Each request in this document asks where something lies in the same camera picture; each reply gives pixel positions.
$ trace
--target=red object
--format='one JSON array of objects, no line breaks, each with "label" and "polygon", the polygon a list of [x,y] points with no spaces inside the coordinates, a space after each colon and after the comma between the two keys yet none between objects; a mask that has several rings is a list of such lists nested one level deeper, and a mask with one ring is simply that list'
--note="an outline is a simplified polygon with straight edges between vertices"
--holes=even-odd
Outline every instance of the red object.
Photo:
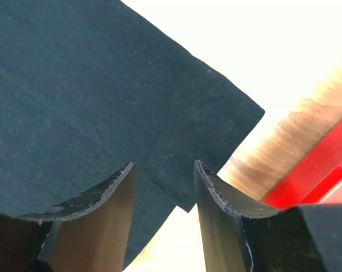
[{"label": "red object", "polygon": [[285,209],[342,203],[342,120],[262,199]]}]

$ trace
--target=dark teal fabric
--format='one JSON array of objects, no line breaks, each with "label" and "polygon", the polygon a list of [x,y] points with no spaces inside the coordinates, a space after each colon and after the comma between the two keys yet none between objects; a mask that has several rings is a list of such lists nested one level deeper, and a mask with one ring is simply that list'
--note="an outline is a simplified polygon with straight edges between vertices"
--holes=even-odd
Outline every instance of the dark teal fabric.
[{"label": "dark teal fabric", "polygon": [[195,204],[194,160],[218,171],[263,112],[120,1],[0,0],[0,211],[43,211],[136,162],[125,265]]}]

